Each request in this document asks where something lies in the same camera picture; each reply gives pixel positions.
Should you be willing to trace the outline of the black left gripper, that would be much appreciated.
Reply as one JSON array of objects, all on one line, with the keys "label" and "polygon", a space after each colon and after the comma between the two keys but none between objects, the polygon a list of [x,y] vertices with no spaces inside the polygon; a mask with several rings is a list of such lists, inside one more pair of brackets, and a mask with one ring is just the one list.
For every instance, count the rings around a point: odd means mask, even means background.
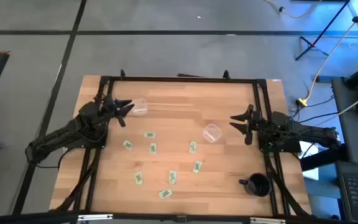
[{"label": "black left gripper", "polygon": [[116,118],[121,127],[125,127],[124,117],[133,109],[132,100],[118,100],[112,96],[104,97],[104,107],[111,118]]}]

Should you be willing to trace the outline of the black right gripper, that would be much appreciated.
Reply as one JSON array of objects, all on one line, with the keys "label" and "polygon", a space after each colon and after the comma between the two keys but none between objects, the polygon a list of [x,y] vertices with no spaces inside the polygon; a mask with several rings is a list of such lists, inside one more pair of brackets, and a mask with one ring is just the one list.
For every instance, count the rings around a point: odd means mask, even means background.
[{"label": "black right gripper", "polygon": [[247,124],[230,123],[230,125],[242,134],[246,134],[245,144],[251,145],[253,139],[252,132],[258,130],[257,126],[262,121],[262,113],[260,111],[254,111],[254,106],[249,105],[244,113],[231,116],[230,118],[236,121],[247,121]]}]

